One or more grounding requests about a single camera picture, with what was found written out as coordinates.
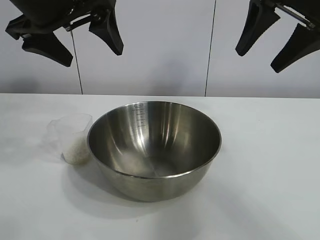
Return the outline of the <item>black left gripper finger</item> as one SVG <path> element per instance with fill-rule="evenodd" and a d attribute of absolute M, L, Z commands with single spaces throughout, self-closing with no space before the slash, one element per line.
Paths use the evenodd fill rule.
<path fill-rule="evenodd" d="M 65 67 L 70 67 L 73 56 L 59 41 L 54 31 L 56 24 L 39 26 L 32 23 L 25 15 L 11 20 L 5 32 L 15 40 L 22 38 L 22 50 L 51 59 Z"/>
<path fill-rule="evenodd" d="M 117 56 L 122 55 L 124 44 L 117 26 L 115 10 L 96 9 L 92 14 L 94 18 L 90 22 L 89 31 L 103 40 Z"/>

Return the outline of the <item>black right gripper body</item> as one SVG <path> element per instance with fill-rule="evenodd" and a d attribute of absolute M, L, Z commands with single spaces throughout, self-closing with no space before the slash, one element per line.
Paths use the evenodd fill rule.
<path fill-rule="evenodd" d="M 319 0 L 276 0 L 276 7 L 311 30 L 320 31 Z"/>

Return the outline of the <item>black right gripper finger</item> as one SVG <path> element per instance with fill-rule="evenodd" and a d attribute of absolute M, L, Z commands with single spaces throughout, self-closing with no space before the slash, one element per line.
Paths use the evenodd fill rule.
<path fill-rule="evenodd" d="M 280 19 L 275 13 L 276 3 L 272 0 L 250 0 L 245 25 L 235 47 L 243 57 L 259 37 Z"/>
<path fill-rule="evenodd" d="M 299 59 L 320 50 L 320 32 L 297 24 L 288 42 L 271 62 L 271 68 L 280 73 Z"/>

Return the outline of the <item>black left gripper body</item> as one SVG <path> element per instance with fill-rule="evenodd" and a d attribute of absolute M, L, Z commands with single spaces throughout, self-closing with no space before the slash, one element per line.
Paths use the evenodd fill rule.
<path fill-rule="evenodd" d="M 115 0 L 16 0 L 27 24 L 18 32 L 53 32 L 101 7 L 115 8 Z"/>

